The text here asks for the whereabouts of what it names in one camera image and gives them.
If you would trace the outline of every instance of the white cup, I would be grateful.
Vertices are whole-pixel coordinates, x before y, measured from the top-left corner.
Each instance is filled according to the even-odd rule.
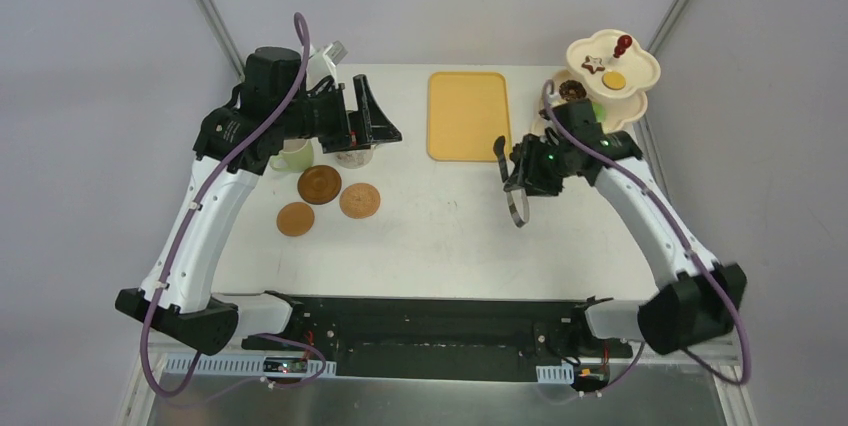
[[[356,151],[342,151],[336,153],[336,162],[339,166],[347,169],[357,169],[371,162],[374,156],[374,146],[368,149],[358,149]]]

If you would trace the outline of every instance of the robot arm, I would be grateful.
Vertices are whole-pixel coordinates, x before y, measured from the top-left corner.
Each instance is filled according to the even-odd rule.
[[[553,108],[557,120],[575,138],[594,151],[629,170],[644,184],[656,184],[642,152],[625,132],[604,134],[588,100]],[[729,333],[733,321],[703,273],[684,251],[672,225],[658,206],[630,178],[607,167],[565,141],[555,130],[545,137],[528,134],[510,154],[515,163],[511,175],[504,174],[504,140],[495,142],[501,163],[504,191],[521,191],[528,196],[556,196],[562,180],[582,176],[609,201],[621,216],[642,250],[659,289],[648,302],[595,300],[577,308],[572,323],[580,326],[575,349],[607,338],[645,341],[659,354],[668,354]],[[719,263],[680,220],[658,188],[651,188],[689,239],[692,252],[702,260],[707,274],[721,285],[738,308],[747,280],[736,264]]]
[[[248,56],[245,81],[233,90],[230,102],[212,111],[202,122],[194,145],[197,155],[183,199],[181,214],[150,274],[139,289],[118,294],[115,307],[143,321],[153,294],[162,294],[152,327],[206,354],[218,353],[233,337],[279,333],[285,329],[291,304],[280,294],[213,295],[212,279],[233,223],[247,196],[256,186],[271,156],[291,138],[317,137],[325,153],[369,148],[397,142],[400,131],[385,117],[375,102],[365,76],[353,79],[357,110],[346,111],[342,90],[336,84],[335,66],[320,67],[338,60],[339,51],[323,48],[316,54],[318,67],[309,72],[326,74],[307,77],[312,89],[301,87],[274,126],[228,165],[206,192],[203,204],[195,204],[197,190],[227,154],[253,133],[280,104],[294,82],[300,55],[283,48],[260,48]],[[194,209],[177,250],[166,285],[159,283],[185,211]]]

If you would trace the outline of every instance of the brown coaster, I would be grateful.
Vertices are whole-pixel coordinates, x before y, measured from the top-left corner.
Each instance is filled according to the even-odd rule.
[[[380,192],[370,184],[352,184],[342,193],[339,205],[353,219],[367,218],[380,208]]]
[[[342,190],[342,177],[330,166],[313,166],[297,180],[297,192],[309,204],[326,204]]]
[[[277,229],[286,236],[306,234],[315,224],[315,212],[306,203],[287,204],[277,213]]]

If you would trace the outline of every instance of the green mug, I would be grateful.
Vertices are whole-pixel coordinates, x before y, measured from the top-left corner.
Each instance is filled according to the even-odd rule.
[[[299,173],[311,168],[313,159],[312,141],[287,139],[280,153],[268,160],[268,166],[274,171]]]

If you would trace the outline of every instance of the yellow tray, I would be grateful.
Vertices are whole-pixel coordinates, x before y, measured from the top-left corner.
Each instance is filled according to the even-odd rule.
[[[497,161],[492,146],[506,136],[512,148],[506,79],[498,73],[444,72],[430,76],[427,153],[437,161]]]

